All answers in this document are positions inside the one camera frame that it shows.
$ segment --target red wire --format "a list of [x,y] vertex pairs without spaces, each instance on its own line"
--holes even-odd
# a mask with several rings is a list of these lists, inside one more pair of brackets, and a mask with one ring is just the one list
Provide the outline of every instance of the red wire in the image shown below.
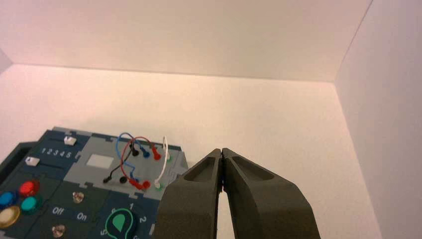
[[132,184],[132,185],[134,185],[136,188],[138,188],[138,189],[142,189],[143,188],[143,186],[141,185],[141,184],[139,184],[139,183],[137,183],[136,182],[136,180],[134,181],[134,180],[132,180],[131,178],[129,178],[128,176],[127,176],[127,174],[126,174],[126,172],[124,171],[124,169],[123,169],[123,158],[124,158],[124,156],[125,156],[125,153],[126,153],[126,149],[127,149],[127,147],[130,145],[130,144],[132,144],[135,140],[137,140],[137,139],[139,139],[139,138],[141,138],[141,139],[144,139],[144,140],[146,140],[146,141],[148,141],[148,143],[150,144],[150,146],[151,146],[151,148],[152,148],[152,152],[154,153],[154,158],[155,158],[155,155],[156,155],[156,153],[157,153],[157,149],[155,148],[155,145],[154,145],[154,143],[152,143],[151,141],[149,141],[149,139],[147,139],[147,138],[145,138],[145,137],[143,137],[143,136],[138,136],[138,137],[135,137],[135,138],[133,138],[133,139],[131,139],[129,142],[127,142],[127,144],[125,145],[125,147],[124,147],[124,149],[123,149],[123,153],[121,154],[121,158],[120,158],[120,169],[121,169],[121,171],[122,171],[122,173],[123,173],[123,175],[129,180],[129,182]]

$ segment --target white switch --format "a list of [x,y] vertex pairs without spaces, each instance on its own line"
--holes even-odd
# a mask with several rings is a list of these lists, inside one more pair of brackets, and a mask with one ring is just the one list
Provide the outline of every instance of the white switch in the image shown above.
[[37,166],[37,164],[39,163],[39,158],[34,158],[34,157],[26,157],[25,159],[25,163],[28,166]]
[[65,137],[65,145],[75,145],[76,143],[76,138],[70,137],[70,136],[66,136]]

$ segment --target yellow button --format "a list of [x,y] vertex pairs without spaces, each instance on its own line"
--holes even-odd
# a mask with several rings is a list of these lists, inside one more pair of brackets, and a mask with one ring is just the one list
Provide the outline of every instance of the yellow button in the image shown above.
[[13,225],[20,215],[20,209],[12,206],[0,212],[0,228],[7,228]]

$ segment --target blue button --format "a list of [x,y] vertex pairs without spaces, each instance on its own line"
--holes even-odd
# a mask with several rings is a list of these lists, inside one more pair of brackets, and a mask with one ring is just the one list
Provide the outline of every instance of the blue button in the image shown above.
[[0,209],[7,208],[17,201],[17,194],[13,192],[4,192],[0,195]]

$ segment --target round button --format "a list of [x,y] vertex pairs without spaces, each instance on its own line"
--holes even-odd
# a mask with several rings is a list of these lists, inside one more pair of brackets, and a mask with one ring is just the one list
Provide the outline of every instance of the round button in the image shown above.
[[0,195],[0,209],[7,208],[17,201],[17,194],[15,192],[4,192]]
[[39,190],[39,182],[36,180],[26,181],[19,188],[19,194],[23,197],[34,196]]
[[17,206],[6,208],[0,212],[0,228],[7,228],[13,225],[20,215],[20,209]]
[[41,199],[36,197],[28,197],[23,200],[20,208],[25,214],[33,214],[41,205]]

